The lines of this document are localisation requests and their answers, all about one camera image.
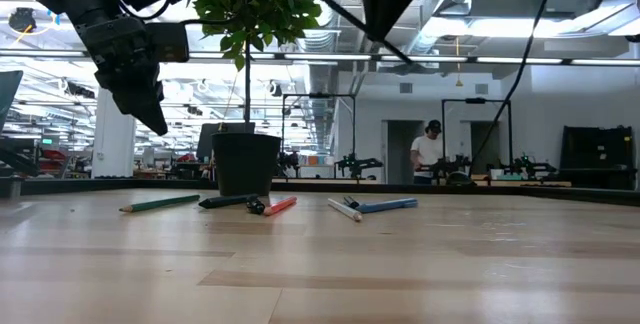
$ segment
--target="white pencil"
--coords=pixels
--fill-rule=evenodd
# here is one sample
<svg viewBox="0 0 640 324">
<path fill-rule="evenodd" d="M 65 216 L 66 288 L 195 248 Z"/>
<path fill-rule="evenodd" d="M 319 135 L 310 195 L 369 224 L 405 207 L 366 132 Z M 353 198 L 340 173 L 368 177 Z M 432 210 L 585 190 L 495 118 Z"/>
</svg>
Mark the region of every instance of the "white pencil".
<svg viewBox="0 0 640 324">
<path fill-rule="evenodd" d="M 340 213 L 348 216 L 349 218 L 351 218 L 352 220 L 355 220 L 357 222 L 362 220 L 362 214 L 355 210 L 355 209 L 351 209 L 348 206 L 342 204 L 342 203 L 338 203 L 337 201 L 333 200 L 333 199 L 329 199 L 329 206 L 331 206 L 333 209 L 339 211 Z"/>
</svg>

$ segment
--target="red marker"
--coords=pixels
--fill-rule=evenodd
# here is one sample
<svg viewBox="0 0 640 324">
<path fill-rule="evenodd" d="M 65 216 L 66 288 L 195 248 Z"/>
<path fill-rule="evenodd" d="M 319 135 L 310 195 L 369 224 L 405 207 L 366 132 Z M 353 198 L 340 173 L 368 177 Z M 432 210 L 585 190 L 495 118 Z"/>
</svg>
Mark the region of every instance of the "red marker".
<svg viewBox="0 0 640 324">
<path fill-rule="evenodd" d="M 298 201 L 298 198 L 296 198 L 296 197 L 287 198 L 287 199 L 285 199 L 285 200 L 283 200 L 281 202 L 278 202 L 276 205 L 272 205 L 272 206 L 266 208 L 264 210 L 263 214 L 265 216 L 273 215 L 273 214 L 275 214 L 275 213 L 277 213 L 277 212 L 279 212 L 279 211 L 281 211 L 283 209 L 286 209 L 286 208 L 290 207 L 291 205 L 295 204 L 296 201 Z"/>
</svg>

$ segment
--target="person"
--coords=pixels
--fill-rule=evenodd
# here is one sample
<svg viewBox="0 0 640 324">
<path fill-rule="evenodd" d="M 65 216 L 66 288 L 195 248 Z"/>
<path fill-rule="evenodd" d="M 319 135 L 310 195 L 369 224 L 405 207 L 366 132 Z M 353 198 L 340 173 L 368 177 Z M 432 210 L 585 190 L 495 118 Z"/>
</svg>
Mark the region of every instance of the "person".
<svg viewBox="0 0 640 324">
<path fill-rule="evenodd" d="M 442 124 L 438 120 L 432 120 L 424 129 L 425 135 L 416 138 L 411 144 L 411 162 L 413 163 L 413 183 L 419 185 L 431 185 L 433 173 L 418 171 L 423 165 L 433 165 L 438 159 L 444 157 L 442 152 Z"/>
</svg>

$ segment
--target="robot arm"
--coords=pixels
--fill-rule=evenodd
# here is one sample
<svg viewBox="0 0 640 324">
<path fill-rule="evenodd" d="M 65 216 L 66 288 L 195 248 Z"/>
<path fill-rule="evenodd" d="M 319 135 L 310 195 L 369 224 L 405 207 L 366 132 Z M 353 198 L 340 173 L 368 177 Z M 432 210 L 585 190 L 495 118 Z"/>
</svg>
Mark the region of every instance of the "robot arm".
<svg viewBox="0 0 640 324">
<path fill-rule="evenodd" d="M 164 135 L 160 108 L 160 62 L 189 60 L 186 31 L 180 23 L 149 23 L 125 15 L 120 0 L 37 0 L 56 14 L 66 13 L 98 67 L 95 76 L 113 93 L 123 114 L 131 114 Z M 160 0 L 122 0 L 136 10 Z M 166 0 L 175 4 L 181 0 Z"/>
</svg>

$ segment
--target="plant stem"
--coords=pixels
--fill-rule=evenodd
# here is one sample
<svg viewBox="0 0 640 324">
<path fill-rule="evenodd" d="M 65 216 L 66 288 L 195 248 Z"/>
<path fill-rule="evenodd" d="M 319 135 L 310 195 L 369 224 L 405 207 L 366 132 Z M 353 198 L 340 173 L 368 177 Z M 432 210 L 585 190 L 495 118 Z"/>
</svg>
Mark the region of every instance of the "plant stem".
<svg viewBox="0 0 640 324">
<path fill-rule="evenodd" d="M 245 43 L 245 88 L 244 88 L 244 131 L 249 132 L 251 125 L 251 42 L 247 39 Z"/>
</svg>

